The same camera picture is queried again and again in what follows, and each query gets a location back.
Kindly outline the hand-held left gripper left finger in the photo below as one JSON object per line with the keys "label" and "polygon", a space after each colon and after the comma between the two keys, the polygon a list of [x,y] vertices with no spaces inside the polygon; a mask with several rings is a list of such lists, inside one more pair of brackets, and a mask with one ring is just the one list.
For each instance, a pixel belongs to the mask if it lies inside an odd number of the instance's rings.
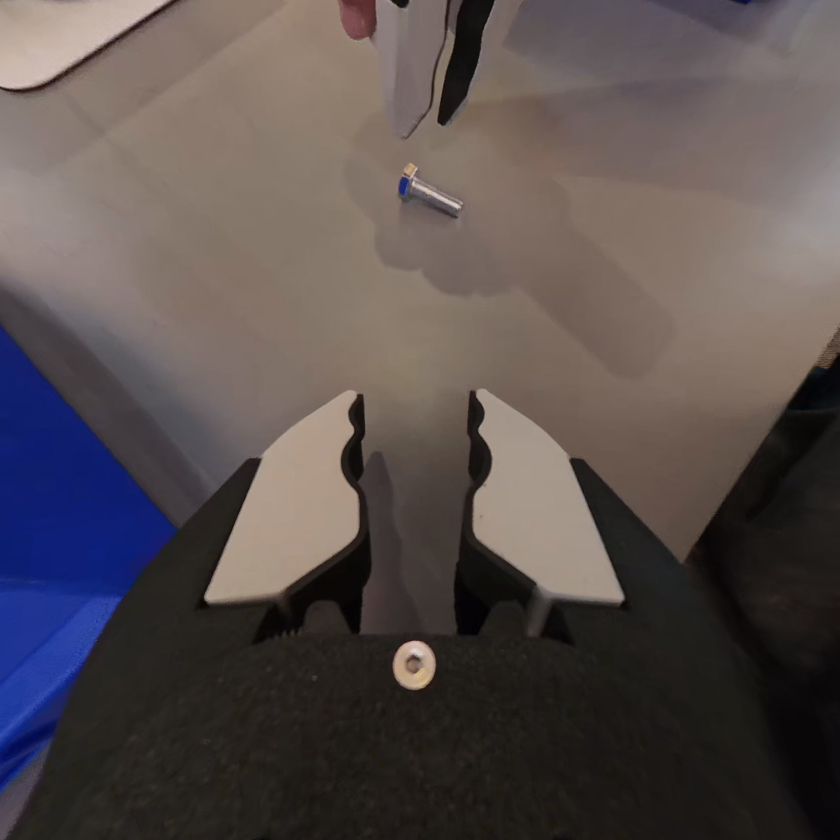
{"label": "hand-held left gripper left finger", "polygon": [[292,628],[315,602],[334,602],[360,631],[370,578],[364,432],[364,398],[345,391],[264,451],[205,590],[207,606],[272,604]]}

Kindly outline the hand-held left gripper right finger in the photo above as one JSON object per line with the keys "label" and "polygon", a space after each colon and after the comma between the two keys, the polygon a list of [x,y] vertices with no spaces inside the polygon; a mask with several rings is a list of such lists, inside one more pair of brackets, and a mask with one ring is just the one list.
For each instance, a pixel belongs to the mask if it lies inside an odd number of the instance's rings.
{"label": "hand-held left gripper right finger", "polygon": [[521,608],[531,637],[562,637],[563,605],[623,607],[625,592],[565,449],[485,388],[469,393],[467,435],[457,633],[478,635],[503,603]]}

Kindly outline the white document stand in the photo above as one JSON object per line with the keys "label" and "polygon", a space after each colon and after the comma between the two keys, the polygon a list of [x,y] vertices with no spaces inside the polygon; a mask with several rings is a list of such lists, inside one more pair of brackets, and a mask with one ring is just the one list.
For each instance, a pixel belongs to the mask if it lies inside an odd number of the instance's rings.
{"label": "white document stand", "polygon": [[1,89],[50,84],[170,1],[2,1]]}

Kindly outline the grey desk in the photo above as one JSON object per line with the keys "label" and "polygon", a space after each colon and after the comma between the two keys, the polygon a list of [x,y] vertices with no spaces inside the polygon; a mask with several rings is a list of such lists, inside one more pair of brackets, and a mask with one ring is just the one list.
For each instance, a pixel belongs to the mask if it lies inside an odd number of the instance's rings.
{"label": "grey desk", "polygon": [[[406,140],[335,2],[174,2],[2,93],[2,329],[179,528],[15,838],[810,838],[684,559],[838,325],[838,2],[784,62],[698,2],[495,2]],[[397,195],[404,167],[464,202]],[[540,425],[625,592],[456,627],[469,393]],[[289,427],[364,398],[370,578],[205,590]]]}

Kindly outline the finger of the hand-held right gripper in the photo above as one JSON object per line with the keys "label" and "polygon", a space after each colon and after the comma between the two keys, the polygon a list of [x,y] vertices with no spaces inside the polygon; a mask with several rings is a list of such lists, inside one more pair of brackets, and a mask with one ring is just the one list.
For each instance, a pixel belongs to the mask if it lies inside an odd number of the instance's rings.
{"label": "finger of the hand-held right gripper", "polygon": [[444,75],[437,124],[452,122],[466,103],[480,62],[482,42],[494,1],[461,1],[455,13],[454,44]]}
{"label": "finger of the hand-held right gripper", "polygon": [[450,19],[449,1],[376,1],[383,108],[395,137],[408,139],[434,104],[435,78]]}

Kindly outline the short thick silver bolt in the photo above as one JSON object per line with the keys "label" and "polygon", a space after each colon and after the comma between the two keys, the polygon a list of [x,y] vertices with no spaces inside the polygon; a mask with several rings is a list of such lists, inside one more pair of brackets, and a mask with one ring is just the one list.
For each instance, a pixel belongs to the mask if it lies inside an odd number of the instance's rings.
{"label": "short thick silver bolt", "polygon": [[414,163],[404,167],[397,185],[397,195],[405,203],[421,203],[452,218],[458,218],[464,207],[460,199],[423,180]]}

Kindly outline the person's right hand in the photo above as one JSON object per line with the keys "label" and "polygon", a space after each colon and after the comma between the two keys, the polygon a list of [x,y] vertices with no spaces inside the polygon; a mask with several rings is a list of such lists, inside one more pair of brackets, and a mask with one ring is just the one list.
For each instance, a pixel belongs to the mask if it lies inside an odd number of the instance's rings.
{"label": "person's right hand", "polygon": [[376,30],[376,1],[338,1],[344,33],[354,41],[373,37]]}

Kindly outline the blue plastic bin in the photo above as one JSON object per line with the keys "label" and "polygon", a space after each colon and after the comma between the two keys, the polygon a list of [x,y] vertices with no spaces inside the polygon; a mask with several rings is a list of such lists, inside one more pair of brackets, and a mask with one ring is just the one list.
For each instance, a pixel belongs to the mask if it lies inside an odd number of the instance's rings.
{"label": "blue plastic bin", "polygon": [[1,788],[175,528],[1,330]]}

